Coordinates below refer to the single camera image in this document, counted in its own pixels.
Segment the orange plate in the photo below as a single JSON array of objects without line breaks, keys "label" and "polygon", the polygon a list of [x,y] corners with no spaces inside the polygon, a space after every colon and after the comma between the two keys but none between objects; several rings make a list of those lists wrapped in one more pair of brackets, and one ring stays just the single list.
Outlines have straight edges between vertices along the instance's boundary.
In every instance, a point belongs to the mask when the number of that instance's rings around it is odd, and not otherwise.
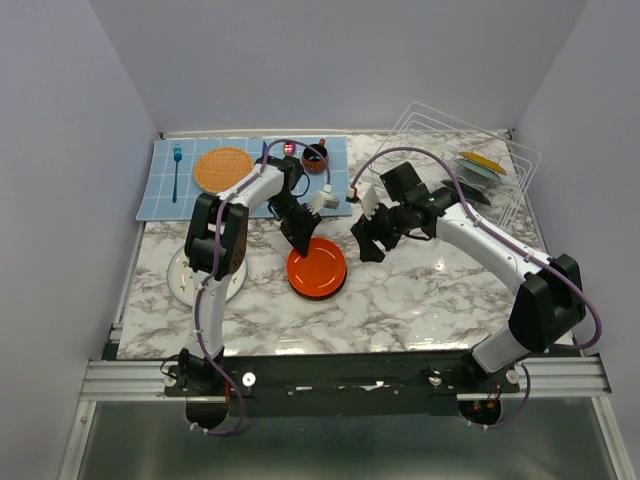
[{"label": "orange plate", "polygon": [[327,238],[313,237],[306,258],[295,249],[287,257],[287,279],[290,285],[298,289],[326,292],[343,286],[347,272],[344,253],[336,243]]}]

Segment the black plate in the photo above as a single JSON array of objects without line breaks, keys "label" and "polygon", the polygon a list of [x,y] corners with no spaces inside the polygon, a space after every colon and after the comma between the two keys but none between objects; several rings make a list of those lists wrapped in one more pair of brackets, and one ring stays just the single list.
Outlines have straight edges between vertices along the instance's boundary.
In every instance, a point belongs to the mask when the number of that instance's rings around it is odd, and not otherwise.
[{"label": "black plate", "polygon": [[[447,187],[455,196],[458,196],[455,184],[451,179],[444,179],[441,181],[441,184]],[[486,206],[491,205],[491,201],[489,200],[489,198],[480,190],[466,184],[463,181],[459,181],[458,184],[467,202],[473,202],[474,204],[481,204]]]},{"label": "black plate", "polygon": [[309,289],[298,289],[294,285],[290,285],[292,291],[301,298],[312,300],[312,301],[323,301],[329,298],[334,297],[338,293],[341,292],[343,286],[340,285],[334,289],[328,290],[326,292],[320,290],[309,290]]}]

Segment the watermelon pattern plate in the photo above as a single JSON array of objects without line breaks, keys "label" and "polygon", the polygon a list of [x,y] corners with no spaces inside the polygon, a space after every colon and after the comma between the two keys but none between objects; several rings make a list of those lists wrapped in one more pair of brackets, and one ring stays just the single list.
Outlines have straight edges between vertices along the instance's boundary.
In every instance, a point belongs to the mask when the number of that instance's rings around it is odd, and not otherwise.
[{"label": "watermelon pattern plate", "polygon": [[[189,259],[180,247],[173,255],[167,269],[167,283],[174,297],[188,307],[192,307],[195,300],[195,283],[193,271],[189,266]],[[226,301],[230,302],[243,288],[248,276],[248,263],[244,259],[239,270],[231,279],[226,292]]]}]

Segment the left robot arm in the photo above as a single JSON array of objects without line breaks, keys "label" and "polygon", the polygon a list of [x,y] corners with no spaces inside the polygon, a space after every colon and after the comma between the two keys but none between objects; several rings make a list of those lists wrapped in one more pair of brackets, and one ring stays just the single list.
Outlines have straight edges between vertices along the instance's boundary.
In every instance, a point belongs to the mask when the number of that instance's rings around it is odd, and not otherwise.
[{"label": "left robot arm", "polygon": [[178,371],[180,381],[201,395],[214,393],[225,380],[221,356],[226,294],[246,255],[251,213],[268,204],[285,239],[297,253],[308,255],[320,215],[293,194],[303,174],[298,159],[268,156],[230,189],[196,200],[184,247],[196,294],[191,334],[178,354]]}]

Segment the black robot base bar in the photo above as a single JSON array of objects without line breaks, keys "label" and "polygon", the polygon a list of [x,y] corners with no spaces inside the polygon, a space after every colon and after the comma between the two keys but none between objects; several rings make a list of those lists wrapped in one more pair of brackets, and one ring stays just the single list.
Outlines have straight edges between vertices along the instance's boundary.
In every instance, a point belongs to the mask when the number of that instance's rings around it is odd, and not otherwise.
[{"label": "black robot base bar", "polygon": [[520,390],[514,364],[486,373],[466,350],[236,355],[213,363],[182,352],[176,360],[165,374],[166,396],[233,416],[455,416],[462,403]]}]

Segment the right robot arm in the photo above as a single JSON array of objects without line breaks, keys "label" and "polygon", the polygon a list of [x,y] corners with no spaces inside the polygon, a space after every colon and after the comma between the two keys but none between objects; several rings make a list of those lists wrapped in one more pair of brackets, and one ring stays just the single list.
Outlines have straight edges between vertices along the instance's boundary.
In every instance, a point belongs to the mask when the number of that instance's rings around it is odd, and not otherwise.
[{"label": "right robot arm", "polygon": [[486,202],[478,190],[443,181],[431,191],[413,166],[403,163],[381,177],[393,201],[387,207],[375,188],[355,182],[346,199],[362,215],[351,232],[363,262],[380,263],[400,238],[416,229],[423,239],[437,238],[469,255],[496,276],[514,295],[505,326],[473,346],[454,372],[460,384],[480,392],[499,370],[531,353],[542,353],[586,316],[577,262],[563,254],[553,258],[517,242],[477,213],[470,200]]}]

